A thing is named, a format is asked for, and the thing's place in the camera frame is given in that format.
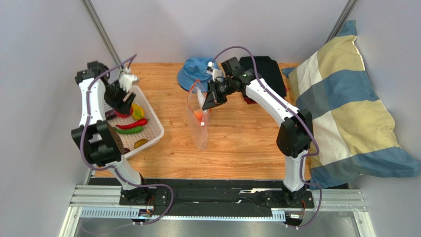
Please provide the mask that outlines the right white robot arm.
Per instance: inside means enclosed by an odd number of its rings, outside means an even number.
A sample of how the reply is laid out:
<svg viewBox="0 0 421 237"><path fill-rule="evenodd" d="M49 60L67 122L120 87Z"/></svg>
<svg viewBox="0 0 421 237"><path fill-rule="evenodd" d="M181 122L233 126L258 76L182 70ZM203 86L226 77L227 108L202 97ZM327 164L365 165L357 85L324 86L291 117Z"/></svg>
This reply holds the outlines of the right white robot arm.
<svg viewBox="0 0 421 237"><path fill-rule="evenodd" d="M279 126L276 145L286 159L282 185L284 199L297 201L306 192L303 166L313 135L311 113L286 102L257 72L245 70L236 57L223 62L222 70L215 66L214 62L208 62L206 67L212 79L208 81L203 110L226 103L227 96L235 92L244 93L265 109Z"/></svg>

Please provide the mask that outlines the clear orange-zip bag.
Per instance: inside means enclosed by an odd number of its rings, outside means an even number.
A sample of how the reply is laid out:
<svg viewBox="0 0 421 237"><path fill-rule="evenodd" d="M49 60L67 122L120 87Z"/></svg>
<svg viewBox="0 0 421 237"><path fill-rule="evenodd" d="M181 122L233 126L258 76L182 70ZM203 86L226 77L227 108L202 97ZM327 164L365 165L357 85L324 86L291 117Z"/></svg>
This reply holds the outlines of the clear orange-zip bag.
<svg viewBox="0 0 421 237"><path fill-rule="evenodd" d="M195 146L204 151L208 147L208 125L210 123L211 109L205 110L202 120L198 120L194 110L202 110L207 91L197 79L188 91L187 95L187 123Z"/></svg>

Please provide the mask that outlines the red tomato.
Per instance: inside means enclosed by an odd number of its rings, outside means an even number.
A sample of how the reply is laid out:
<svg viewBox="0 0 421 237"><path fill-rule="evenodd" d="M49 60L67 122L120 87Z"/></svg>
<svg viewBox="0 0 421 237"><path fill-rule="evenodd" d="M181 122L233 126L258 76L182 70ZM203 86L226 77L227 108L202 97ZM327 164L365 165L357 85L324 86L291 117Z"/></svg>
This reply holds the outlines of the red tomato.
<svg viewBox="0 0 421 237"><path fill-rule="evenodd" d="M123 118L123 119L131 117L132 112L133 111L130 110L130 112L128 114L122 114L122 113L119 113L119 112L115 111L116 116L119 117L119 118Z"/></svg>

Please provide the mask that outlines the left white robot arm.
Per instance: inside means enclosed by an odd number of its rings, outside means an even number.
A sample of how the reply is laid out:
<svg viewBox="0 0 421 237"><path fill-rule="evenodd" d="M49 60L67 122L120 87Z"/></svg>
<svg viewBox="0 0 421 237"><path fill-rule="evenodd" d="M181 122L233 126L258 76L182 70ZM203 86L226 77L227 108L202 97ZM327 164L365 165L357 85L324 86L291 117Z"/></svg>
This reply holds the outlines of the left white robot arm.
<svg viewBox="0 0 421 237"><path fill-rule="evenodd" d="M139 79L129 66L118 65L121 75L109 83L111 69L93 61L77 72L75 82L82 94L82 117L79 127L71 131L84 163L95 171L109 170L121 183L126 198L147 195L144 178L124 157L124 146L105 114L105 103L120 114L130 114L135 95L129 89Z"/></svg>

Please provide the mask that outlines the pink peach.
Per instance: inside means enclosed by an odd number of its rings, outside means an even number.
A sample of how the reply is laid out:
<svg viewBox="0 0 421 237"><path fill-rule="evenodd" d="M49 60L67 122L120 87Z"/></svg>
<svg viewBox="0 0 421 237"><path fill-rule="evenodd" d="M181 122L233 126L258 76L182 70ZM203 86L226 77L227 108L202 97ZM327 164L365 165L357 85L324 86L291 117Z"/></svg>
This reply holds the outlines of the pink peach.
<svg viewBox="0 0 421 237"><path fill-rule="evenodd" d="M194 116L198 119L198 120L202 120L203 116L204 116L204 112L202 110L194 110L193 111Z"/></svg>

